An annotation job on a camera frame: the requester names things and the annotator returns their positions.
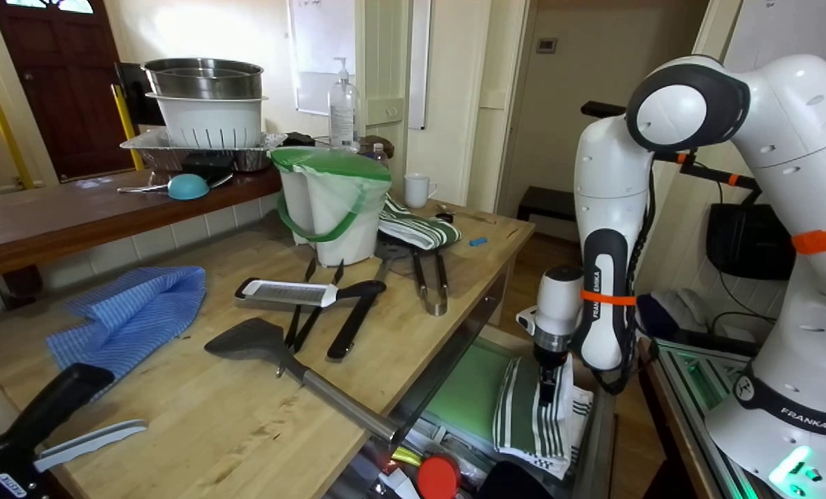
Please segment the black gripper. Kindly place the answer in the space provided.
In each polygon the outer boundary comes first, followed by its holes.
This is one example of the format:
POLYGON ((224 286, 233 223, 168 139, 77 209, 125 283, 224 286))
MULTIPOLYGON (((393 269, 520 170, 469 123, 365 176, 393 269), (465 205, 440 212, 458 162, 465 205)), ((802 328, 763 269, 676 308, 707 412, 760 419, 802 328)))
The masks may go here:
POLYGON ((569 389, 569 356, 565 353, 548 353, 536 351, 536 362, 541 367, 541 406, 558 403, 569 389))

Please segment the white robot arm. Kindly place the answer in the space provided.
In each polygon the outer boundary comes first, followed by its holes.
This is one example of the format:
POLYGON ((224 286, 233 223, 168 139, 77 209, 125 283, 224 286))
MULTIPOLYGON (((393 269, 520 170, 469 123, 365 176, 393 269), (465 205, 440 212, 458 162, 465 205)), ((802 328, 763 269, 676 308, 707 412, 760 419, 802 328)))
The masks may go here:
POLYGON ((574 209, 581 265, 520 313, 542 365, 577 356, 610 389, 634 362, 633 292, 649 226, 651 168, 695 168, 728 143, 750 194, 709 212, 707 249, 745 279, 778 279, 768 340, 707 412, 709 445, 778 499, 826 499, 826 61, 784 57, 750 72, 674 58, 577 146, 574 209))

